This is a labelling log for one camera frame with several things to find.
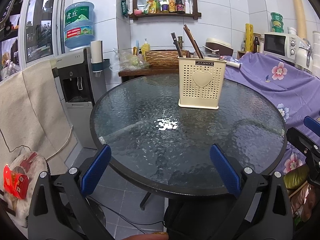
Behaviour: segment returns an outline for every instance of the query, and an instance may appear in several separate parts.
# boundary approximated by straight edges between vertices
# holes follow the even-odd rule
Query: finger
[[[123,240],[169,240],[169,235],[165,232],[157,232],[153,234],[129,236]]]

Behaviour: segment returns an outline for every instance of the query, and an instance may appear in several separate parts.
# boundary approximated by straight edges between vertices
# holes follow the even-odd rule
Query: table
[[[122,83],[127,82],[129,80],[148,76],[148,75],[160,75],[160,74],[173,74],[179,73],[178,67],[170,67],[170,68],[142,68],[136,70],[122,70],[119,71],[118,75],[121,77]]]
[[[214,143],[257,173],[283,157],[284,119],[254,90],[225,79],[218,110],[181,108],[178,100],[179,75],[145,76],[113,88],[92,110],[96,146],[99,138],[110,145],[110,165],[136,186],[168,198],[226,194],[209,157]]]

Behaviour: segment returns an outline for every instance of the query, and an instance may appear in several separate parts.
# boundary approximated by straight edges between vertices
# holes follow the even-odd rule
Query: red snack bag
[[[19,199],[25,199],[29,186],[29,178],[25,174],[11,171],[6,165],[3,170],[4,189]]]

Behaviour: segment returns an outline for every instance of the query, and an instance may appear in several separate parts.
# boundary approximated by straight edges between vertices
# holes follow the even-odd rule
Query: metal bolt
[[[77,171],[78,171],[78,169],[75,168],[75,167],[72,167],[72,168],[69,169],[69,173],[70,174],[75,174]]]
[[[251,169],[250,167],[245,167],[245,168],[244,168],[244,172],[245,172],[246,174],[251,174],[251,173],[252,173],[252,169]]]
[[[275,171],[275,176],[277,177],[277,178],[280,178],[281,177],[281,173],[279,172],[279,171]]]
[[[44,178],[45,176],[47,176],[47,172],[43,171],[40,173],[40,178]]]

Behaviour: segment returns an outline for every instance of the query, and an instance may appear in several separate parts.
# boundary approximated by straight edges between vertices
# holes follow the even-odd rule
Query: jianhao label
[[[214,66],[214,62],[196,60],[196,65],[213,67]]]

